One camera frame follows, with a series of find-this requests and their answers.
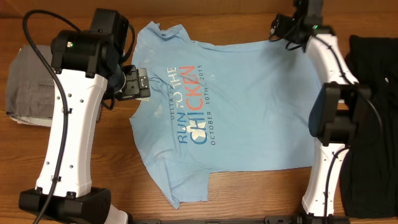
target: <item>t-shirt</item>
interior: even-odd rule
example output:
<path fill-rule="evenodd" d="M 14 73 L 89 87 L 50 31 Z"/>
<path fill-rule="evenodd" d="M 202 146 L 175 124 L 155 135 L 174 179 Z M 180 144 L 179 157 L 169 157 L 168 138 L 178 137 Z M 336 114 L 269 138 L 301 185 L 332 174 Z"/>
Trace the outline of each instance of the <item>t-shirt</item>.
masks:
<path fill-rule="evenodd" d="M 175 208 L 208 200 L 212 172 L 313 164 L 308 117 L 321 85 L 302 50 L 285 44 L 217 46 L 153 22 L 140 31 L 132 63 L 147 69 L 151 96 L 130 122 L 142 161 Z"/>

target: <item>folded black clothing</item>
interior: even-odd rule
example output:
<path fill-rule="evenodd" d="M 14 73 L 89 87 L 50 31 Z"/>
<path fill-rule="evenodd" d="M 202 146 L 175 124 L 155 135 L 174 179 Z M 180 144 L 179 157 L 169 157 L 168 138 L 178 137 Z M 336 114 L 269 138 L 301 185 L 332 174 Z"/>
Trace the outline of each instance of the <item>folded black clothing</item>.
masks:
<path fill-rule="evenodd" d="M 361 84 L 372 89 L 372 104 L 382 119 L 383 134 L 372 110 L 359 123 L 358 138 L 340 174 L 347 216 L 397 216 L 398 175 L 398 39 L 350 37 L 346 62 Z"/>

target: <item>wooden table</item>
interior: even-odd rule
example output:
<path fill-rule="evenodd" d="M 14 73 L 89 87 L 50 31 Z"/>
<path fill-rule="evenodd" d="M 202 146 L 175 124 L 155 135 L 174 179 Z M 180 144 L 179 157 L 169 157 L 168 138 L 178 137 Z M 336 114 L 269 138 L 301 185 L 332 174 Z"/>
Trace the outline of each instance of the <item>wooden table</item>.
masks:
<path fill-rule="evenodd" d="M 150 21 L 166 29 L 183 24 L 193 40 L 216 45 L 265 40 L 274 14 L 227 16 L 132 17 L 136 32 Z M 398 37 L 398 15 L 394 13 L 356 13 L 325 15 L 339 37 L 343 55 L 349 50 L 351 34 Z M 88 29 L 91 18 L 72 19 Z M 29 29 L 36 44 L 49 45 L 61 29 L 69 29 L 52 19 L 31 19 Z M 27 41 L 21 19 L 0 20 L 0 223 L 32 223 L 33 215 L 18 209 L 19 192 L 35 186 L 42 168 L 49 128 L 21 125 L 5 113 L 8 68 Z M 204 218 L 262 218 L 290 215 L 299 208 L 307 188 L 310 168 L 272 172 L 224 172 L 212 174 L 209 201 L 182 203 L 175 210 L 147 173 L 135 147 L 129 118 L 138 101 L 117 102 L 115 110 L 104 110 L 95 132 L 91 158 L 93 185 L 112 191 L 112 203 L 135 218 L 162 220 Z M 340 191 L 335 197 L 335 214 L 344 215 Z M 352 223 L 398 223 L 396 218 L 357 220 Z"/>

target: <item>wooden surface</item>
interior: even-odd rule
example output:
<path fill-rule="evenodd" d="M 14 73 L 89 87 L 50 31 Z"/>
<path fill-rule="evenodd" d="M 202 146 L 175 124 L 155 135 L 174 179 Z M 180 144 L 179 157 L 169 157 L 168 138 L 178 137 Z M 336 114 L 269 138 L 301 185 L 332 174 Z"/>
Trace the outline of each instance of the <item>wooden surface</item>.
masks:
<path fill-rule="evenodd" d="M 13 8 L 11 15 L 22 17 L 32 9 L 45 9 L 62 16 L 91 17 L 97 7 L 118 10 L 125 16 L 176 16 L 214 14 L 257 14 L 294 12 L 293 0 L 0 0 Z M 398 12 L 393 0 L 323 0 L 324 14 L 341 12 Z"/>
<path fill-rule="evenodd" d="M 161 23 L 163 29 L 182 23 L 191 39 L 221 45 L 267 39 L 274 16 L 171 16 L 129 20 L 137 31 L 152 20 Z M 89 28 L 90 21 L 91 18 L 72 19 L 81 29 Z M 335 14 L 326 16 L 325 23 L 335 28 L 343 55 L 349 50 L 350 34 L 398 37 L 398 15 L 393 12 Z M 36 44 L 48 45 L 65 28 L 68 27 L 56 19 L 29 21 Z M 17 124 L 5 115 L 8 68 L 19 48 L 26 43 L 20 19 L 0 20 L 0 223 L 32 222 L 33 215 L 18 209 L 18 196 L 20 191 L 34 187 L 49 140 L 49 128 Z M 298 209 L 307 188 L 310 168 L 212 174 L 209 202 L 182 203 L 175 210 L 150 178 L 135 147 L 129 118 L 138 105 L 135 100 L 123 101 L 116 103 L 114 111 L 104 110 L 94 137 L 93 185 L 111 189 L 112 202 L 119 209 L 132 213 L 135 218 L 163 220 L 262 218 L 293 214 Z M 335 197 L 335 214 L 344 214 L 339 190 Z M 396 218 L 351 221 L 398 223 Z"/>

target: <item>gray cloth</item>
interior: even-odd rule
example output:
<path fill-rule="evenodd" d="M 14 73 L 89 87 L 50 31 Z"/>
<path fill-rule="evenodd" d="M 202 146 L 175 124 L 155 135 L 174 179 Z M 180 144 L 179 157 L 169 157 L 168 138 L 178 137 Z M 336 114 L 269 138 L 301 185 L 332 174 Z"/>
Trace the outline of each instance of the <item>gray cloth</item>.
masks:
<path fill-rule="evenodd" d="M 51 63 L 49 46 L 38 45 Z M 24 45 L 9 68 L 6 113 L 19 123 L 51 126 L 54 108 L 54 82 L 32 47 Z"/>

